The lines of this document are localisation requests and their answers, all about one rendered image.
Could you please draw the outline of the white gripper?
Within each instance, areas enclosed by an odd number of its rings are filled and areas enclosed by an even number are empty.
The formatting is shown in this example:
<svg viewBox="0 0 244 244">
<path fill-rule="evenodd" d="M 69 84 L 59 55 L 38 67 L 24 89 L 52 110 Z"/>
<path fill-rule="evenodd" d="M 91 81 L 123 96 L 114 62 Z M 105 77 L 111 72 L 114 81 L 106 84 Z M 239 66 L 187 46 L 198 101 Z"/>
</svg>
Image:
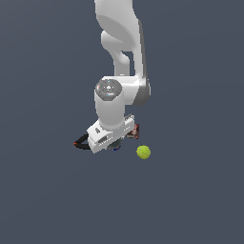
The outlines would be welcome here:
<svg viewBox="0 0 244 244">
<path fill-rule="evenodd" d="M 134 115 L 129 114 L 125 117 L 123 124 L 114 130 L 103 129 L 99 121 L 96 121 L 87 129 L 89 134 L 88 142 L 93 153 L 98 153 L 110 146 L 111 143 L 124 137 L 134 127 Z"/>
</svg>

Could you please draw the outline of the small blue grey object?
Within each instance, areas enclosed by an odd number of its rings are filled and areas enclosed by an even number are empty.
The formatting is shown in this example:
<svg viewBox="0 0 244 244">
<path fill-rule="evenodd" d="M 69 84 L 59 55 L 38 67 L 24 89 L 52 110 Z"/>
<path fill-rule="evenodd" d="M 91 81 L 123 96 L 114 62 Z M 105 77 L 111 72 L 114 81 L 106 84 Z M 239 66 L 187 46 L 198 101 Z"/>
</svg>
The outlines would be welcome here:
<svg viewBox="0 0 244 244">
<path fill-rule="evenodd" d="M 121 148 L 122 141 L 123 141 L 123 139 L 122 139 L 122 138 L 119 138 L 119 139 L 117 139 L 116 141 L 112 142 L 112 143 L 109 145 L 109 149 L 110 149 L 111 151 L 118 151 L 118 150 Z"/>
</svg>

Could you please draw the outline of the black clamp with orange tips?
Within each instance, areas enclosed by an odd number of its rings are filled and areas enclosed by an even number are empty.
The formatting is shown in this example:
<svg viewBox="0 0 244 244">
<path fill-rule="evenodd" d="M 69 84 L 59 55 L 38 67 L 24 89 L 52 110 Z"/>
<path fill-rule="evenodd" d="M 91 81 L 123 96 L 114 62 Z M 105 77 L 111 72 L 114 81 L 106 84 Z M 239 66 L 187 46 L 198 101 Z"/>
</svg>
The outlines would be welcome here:
<svg viewBox="0 0 244 244">
<path fill-rule="evenodd" d="M 79 139 L 77 139 L 73 145 L 78 148 L 78 149 L 82 149 L 82 150 L 89 150 L 90 146 L 88 144 L 85 144 L 85 141 L 88 139 L 89 135 L 86 133 L 84 135 L 82 135 Z"/>
</svg>

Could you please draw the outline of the dark red printed box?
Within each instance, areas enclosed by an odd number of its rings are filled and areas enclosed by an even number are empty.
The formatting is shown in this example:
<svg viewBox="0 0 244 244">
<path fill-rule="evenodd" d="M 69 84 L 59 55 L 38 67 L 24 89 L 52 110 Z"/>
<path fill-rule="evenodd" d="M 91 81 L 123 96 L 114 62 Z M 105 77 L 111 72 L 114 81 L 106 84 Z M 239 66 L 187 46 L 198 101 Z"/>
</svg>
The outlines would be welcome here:
<svg viewBox="0 0 244 244">
<path fill-rule="evenodd" d="M 126 134 L 126 137 L 138 139 L 139 138 L 139 125 L 135 124 L 133 129 Z"/>
</svg>

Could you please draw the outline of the yellow-green tennis ball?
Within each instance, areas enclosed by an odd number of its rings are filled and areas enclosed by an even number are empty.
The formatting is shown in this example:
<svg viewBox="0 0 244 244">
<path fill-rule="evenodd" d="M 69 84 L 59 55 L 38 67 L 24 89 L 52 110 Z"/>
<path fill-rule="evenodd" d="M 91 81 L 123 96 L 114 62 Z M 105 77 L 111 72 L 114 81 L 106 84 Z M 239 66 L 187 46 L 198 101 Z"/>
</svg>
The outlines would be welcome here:
<svg viewBox="0 0 244 244">
<path fill-rule="evenodd" d="M 141 145 L 137 148 L 136 154 L 141 158 L 141 159 L 147 159 L 151 155 L 151 150 L 148 146 L 146 145 Z"/>
</svg>

